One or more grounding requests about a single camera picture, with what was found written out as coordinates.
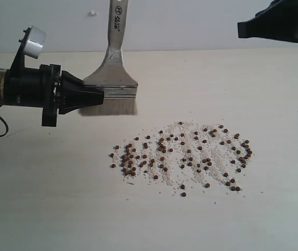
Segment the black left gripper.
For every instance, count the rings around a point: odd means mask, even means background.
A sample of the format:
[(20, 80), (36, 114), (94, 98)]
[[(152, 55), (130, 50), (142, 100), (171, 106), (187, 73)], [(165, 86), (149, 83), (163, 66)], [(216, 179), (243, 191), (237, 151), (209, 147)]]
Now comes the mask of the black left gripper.
[(4, 104), (9, 106), (33, 107), (42, 109), (43, 127), (57, 125), (57, 87), (64, 90), (60, 95), (59, 114), (102, 105), (104, 92), (100, 89), (84, 87), (83, 81), (67, 71), (61, 72), (59, 65), (42, 64), (38, 69), (12, 67), (4, 85)]

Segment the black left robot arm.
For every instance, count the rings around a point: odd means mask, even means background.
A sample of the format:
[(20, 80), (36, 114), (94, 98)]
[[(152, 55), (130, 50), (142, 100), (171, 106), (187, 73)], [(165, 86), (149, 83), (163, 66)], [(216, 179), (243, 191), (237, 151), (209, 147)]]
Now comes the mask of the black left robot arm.
[(102, 89), (84, 85), (59, 65), (0, 69), (0, 105), (42, 108), (44, 127), (55, 127), (58, 115), (101, 105), (103, 100)]

